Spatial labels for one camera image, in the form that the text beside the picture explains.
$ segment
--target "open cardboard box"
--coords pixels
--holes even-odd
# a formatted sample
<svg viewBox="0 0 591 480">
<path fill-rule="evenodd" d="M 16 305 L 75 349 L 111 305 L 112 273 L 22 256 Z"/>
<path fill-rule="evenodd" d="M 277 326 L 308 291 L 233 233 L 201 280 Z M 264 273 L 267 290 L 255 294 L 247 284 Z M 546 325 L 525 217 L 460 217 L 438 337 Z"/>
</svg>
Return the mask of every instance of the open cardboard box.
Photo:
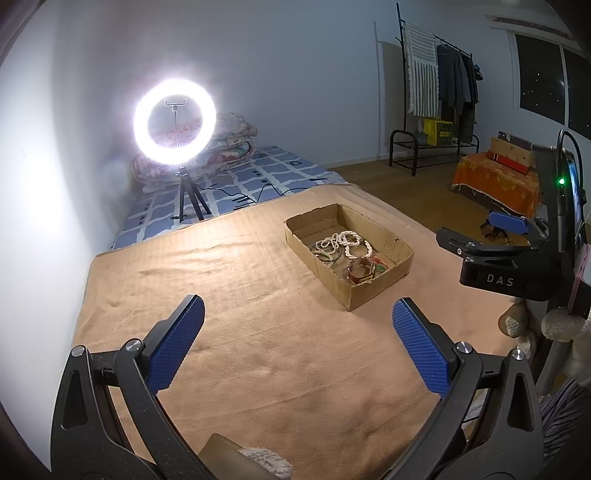
<svg viewBox="0 0 591 480">
<path fill-rule="evenodd" d="M 311 248 L 318 240 L 345 230 L 357 232 L 372 245 L 373 255 L 388 267 L 386 272 L 370 281 L 354 285 L 347 280 L 350 260 L 344 253 L 331 266 L 316 258 Z M 289 218 L 285 222 L 285 239 L 348 311 L 355 310 L 403 278 L 410 272 L 413 263 L 413 250 L 395 233 L 352 208 L 337 203 Z M 356 256 L 366 253 L 363 243 L 351 249 L 351 254 Z"/>
</svg>

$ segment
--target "small table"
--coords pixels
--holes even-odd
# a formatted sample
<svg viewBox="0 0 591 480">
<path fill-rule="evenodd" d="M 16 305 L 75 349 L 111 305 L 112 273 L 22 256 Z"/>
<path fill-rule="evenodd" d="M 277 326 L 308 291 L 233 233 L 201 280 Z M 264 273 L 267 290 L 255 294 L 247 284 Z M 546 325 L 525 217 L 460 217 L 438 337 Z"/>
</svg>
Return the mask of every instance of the small table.
<svg viewBox="0 0 591 480">
<path fill-rule="evenodd" d="M 494 203 L 532 218 L 539 202 L 540 183 L 535 172 L 527 175 L 491 160 L 485 153 L 463 157 L 457 166 L 452 189 L 466 186 Z"/>
</svg>

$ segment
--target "window pane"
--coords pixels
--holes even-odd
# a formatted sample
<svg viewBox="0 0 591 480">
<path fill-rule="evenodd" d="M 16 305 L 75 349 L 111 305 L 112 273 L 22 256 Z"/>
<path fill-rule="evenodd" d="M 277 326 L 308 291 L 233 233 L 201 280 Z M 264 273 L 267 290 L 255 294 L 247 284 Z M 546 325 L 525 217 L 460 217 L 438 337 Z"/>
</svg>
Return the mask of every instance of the window pane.
<svg viewBox="0 0 591 480">
<path fill-rule="evenodd" d="M 564 125 L 564 74 L 560 47 L 515 35 L 519 52 L 521 108 Z"/>
<path fill-rule="evenodd" d="M 591 140 L 591 64 L 564 49 L 569 80 L 569 128 Z"/>
</svg>

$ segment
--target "tripod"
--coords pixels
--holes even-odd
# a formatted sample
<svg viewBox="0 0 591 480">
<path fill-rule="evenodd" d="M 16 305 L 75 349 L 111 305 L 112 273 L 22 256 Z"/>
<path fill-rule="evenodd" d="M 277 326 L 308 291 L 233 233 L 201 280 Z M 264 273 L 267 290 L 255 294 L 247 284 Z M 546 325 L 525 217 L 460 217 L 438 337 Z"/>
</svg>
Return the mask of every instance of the tripod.
<svg viewBox="0 0 591 480">
<path fill-rule="evenodd" d="M 169 102 L 167 100 L 164 101 L 164 106 L 169 106 L 169 107 L 172 107 L 172 109 L 173 109 L 174 129 L 176 130 L 176 133 L 177 133 L 177 148 L 179 148 L 181 146 L 181 142 L 178 137 L 177 112 L 178 112 L 178 107 L 185 106 L 185 105 L 187 105 L 186 98 L 184 101 L 176 102 L 176 103 Z M 204 219 L 203 212 L 201 211 L 201 207 L 199 206 L 199 202 L 201 202 L 201 205 L 203 205 L 203 209 L 205 210 L 205 213 L 207 213 L 208 215 L 211 215 L 212 211 L 207 206 L 207 203 L 205 202 L 203 195 L 201 195 L 201 192 L 199 191 L 197 184 L 193 181 L 193 179 L 191 178 L 191 175 L 189 175 L 189 172 L 184 167 L 184 165 L 181 165 L 179 167 L 178 171 L 172 165 L 171 165 L 171 168 L 173 170 L 175 170 L 177 177 L 179 177 L 181 179 L 181 183 L 178 186 L 178 190 L 180 193 L 180 199 L 179 199 L 180 203 L 179 203 L 179 209 L 178 209 L 178 216 L 171 217 L 171 220 L 178 220 L 179 223 L 183 223 L 183 220 L 185 219 L 185 217 L 188 216 L 188 215 L 184 214 L 184 194 L 185 194 L 185 191 L 189 194 L 189 198 L 191 199 L 191 204 L 193 205 L 193 208 L 195 209 L 195 213 L 197 214 L 197 217 L 199 218 L 199 220 Z"/>
</svg>

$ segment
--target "tan cloth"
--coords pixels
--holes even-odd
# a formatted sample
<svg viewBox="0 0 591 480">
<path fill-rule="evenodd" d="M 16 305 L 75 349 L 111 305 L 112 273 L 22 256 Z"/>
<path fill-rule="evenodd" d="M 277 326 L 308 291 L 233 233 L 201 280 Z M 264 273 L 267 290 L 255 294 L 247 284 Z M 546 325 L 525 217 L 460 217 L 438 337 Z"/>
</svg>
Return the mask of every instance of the tan cloth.
<svg viewBox="0 0 591 480">
<path fill-rule="evenodd" d="M 352 312 L 285 243 L 287 218 L 332 203 L 386 226 L 415 252 L 409 275 Z M 439 398 L 392 328 L 396 300 L 412 297 L 453 340 L 481 352 L 504 355 L 512 346 L 496 325 L 509 299 L 461 286 L 460 268 L 432 232 L 392 206 L 355 186 L 318 186 L 98 256 L 75 343 L 118 349 L 196 293 L 205 324 L 158 395 L 192 448 L 218 432 L 277 452 L 295 480 L 376 478 Z"/>
</svg>

